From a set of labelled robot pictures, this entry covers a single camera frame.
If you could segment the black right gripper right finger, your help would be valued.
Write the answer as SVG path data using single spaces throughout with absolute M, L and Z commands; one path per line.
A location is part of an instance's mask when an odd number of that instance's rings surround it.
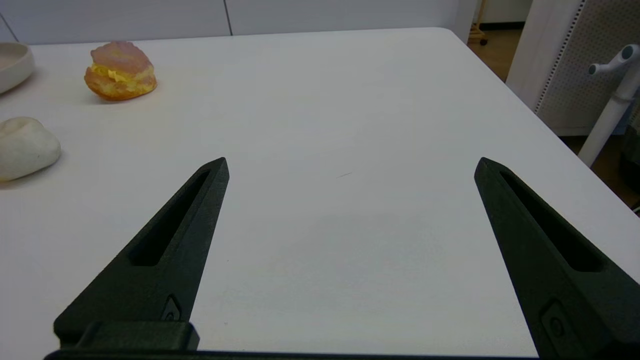
M 539 357 L 637 360 L 639 283 L 507 166 L 474 181 Z

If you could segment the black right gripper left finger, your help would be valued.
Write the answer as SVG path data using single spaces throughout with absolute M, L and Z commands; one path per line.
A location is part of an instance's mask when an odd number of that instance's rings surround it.
M 55 319 L 62 351 L 187 351 L 190 322 L 229 182 L 199 167 Z

